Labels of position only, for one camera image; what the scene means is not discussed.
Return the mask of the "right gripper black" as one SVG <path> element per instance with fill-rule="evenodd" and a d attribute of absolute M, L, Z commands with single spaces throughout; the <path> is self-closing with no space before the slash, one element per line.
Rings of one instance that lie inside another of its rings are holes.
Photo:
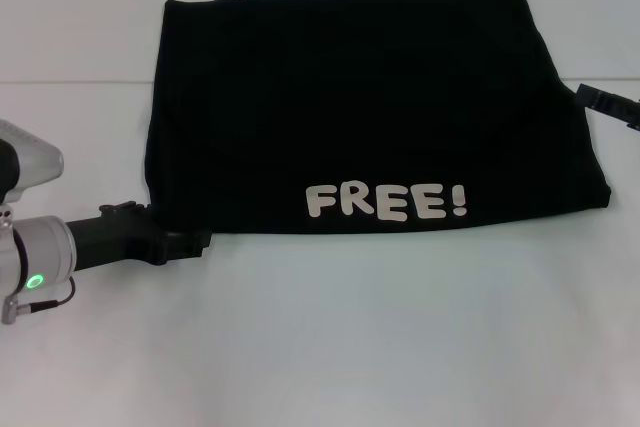
<path fill-rule="evenodd" d="M 640 131 L 640 105 L 638 102 L 580 84 L 573 98 L 577 107 L 589 108 L 606 116 L 623 121 L 635 131 Z"/>

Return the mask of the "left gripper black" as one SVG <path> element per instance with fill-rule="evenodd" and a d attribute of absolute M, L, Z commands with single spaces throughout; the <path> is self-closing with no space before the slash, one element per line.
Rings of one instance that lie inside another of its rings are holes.
<path fill-rule="evenodd" d="M 76 248 L 75 271 L 123 260 L 150 265 L 200 258 L 212 231 L 164 232 L 136 202 L 102 205 L 98 217 L 67 222 Z"/>

